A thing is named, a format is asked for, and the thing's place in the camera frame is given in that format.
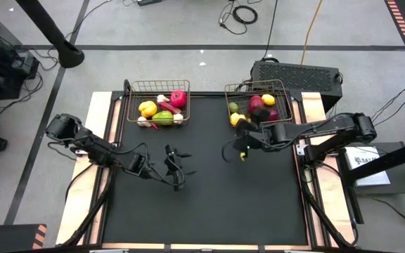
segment metal stand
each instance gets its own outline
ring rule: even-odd
[[[57,49],[60,66],[64,68],[76,67],[84,61],[84,53],[65,39],[54,20],[38,0],[16,1],[48,41]]]
[[[368,162],[353,170],[344,171],[345,183],[348,188],[353,188],[357,179],[362,179],[367,176],[377,174],[382,171],[394,168],[405,163],[405,146],[387,153],[376,160]]]

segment wire basket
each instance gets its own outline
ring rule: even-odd
[[[173,124],[185,124],[190,117],[190,82],[188,80],[154,80],[154,81],[135,81],[131,84],[129,92],[129,103],[127,106],[127,120],[129,122],[139,122],[141,117],[139,111],[139,105],[142,102],[153,101],[157,102],[157,96],[162,94],[167,98],[171,97],[173,91],[182,90],[186,93],[186,105],[184,108],[180,108],[184,119],[181,123]],[[156,103],[157,112],[163,111],[162,108]],[[148,119],[147,122],[153,123],[153,120]]]
[[[248,105],[250,104],[251,97],[256,95],[262,96],[264,94],[270,94],[276,99],[274,105],[267,107],[275,109],[278,112],[278,120],[266,123],[290,121],[293,118],[289,95],[285,92],[283,82],[279,79],[228,84],[224,87],[224,93],[226,94],[229,120],[231,118],[229,103],[234,102],[238,105],[239,109],[237,113],[249,116]]]

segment green pepper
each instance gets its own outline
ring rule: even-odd
[[[161,125],[173,124],[173,114],[170,111],[158,112],[153,116],[153,121]]]

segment wooden board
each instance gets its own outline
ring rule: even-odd
[[[93,93],[87,119],[84,124],[86,128],[91,129],[94,134],[101,138],[104,136],[111,96],[112,92]],[[90,163],[87,156],[78,157],[72,177],[74,178],[89,165]],[[81,178],[77,179],[71,187],[63,210],[56,244],[68,240],[88,214],[96,171],[97,166],[93,166],[88,172],[82,174]]]
[[[115,107],[114,107],[113,116],[112,116],[112,124],[110,125],[110,132],[109,132],[109,138],[108,138],[108,141],[110,143],[115,141],[118,117],[120,116],[120,106],[121,106],[121,100],[115,101]],[[104,168],[103,174],[101,176],[101,184],[99,186],[98,196],[101,195],[101,193],[104,190],[105,182],[107,181],[108,174],[109,174],[109,168]],[[97,228],[100,227],[102,214],[103,214],[103,208],[101,207],[98,210],[98,213],[96,214],[95,219],[93,221],[93,226],[92,226],[91,235],[90,235],[90,244],[98,243],[98,231],[99,230]]]
[[[302,93],[302,104],[308,123],[326,119],[320,93]],[[329,138],[330,136],[322,136],[311,138],[310,141],[311,144],[316,145]],[[327,157],[324,162],[338,170],[337,162],[334,157]],[[317,170],[317,174],[326,215],[346,241],[354,241],[354,233],[349,219],[349,212],[340,178],[337,174],[329,171],[329,169],[323,169],[323,167]],[[330,242],[333,247],[337,246],[332,238],[330,238]]]
[[[295,115],[295,123],[296,124],[301,124],[302,120],[301,120],[301,114],[300,114],[300,107],[299,107],[298,102],[296,100],[294,100],[292,102],[292,107],[293,107],[293,112],[294,112],[294,115]],[[302,144],[305,144],[304,140],[300,141],[300,145],[302,145]],[[306,173],[306,178],[310,179],[309,173]],[[312,194],[314,194],[315,193],[314,184],[313,183],[308,183],[307,185],[309,186],[310,192]],[[318,246],[324,246],[323,232],[321,231],[320,218],[316,215],[313,208],[310,208],[310,210],[311,210],[311,215],[312,215],[312,222],[314,223],[314,232],[315,232],[316,244]]]

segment lime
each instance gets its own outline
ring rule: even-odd
[[[229,103],[229,112],[235,113],[235,112],[238,112],[238,109],[240,109],[240,108],[238,107],[238,105],[236,103],[234,103],[234,102]]]

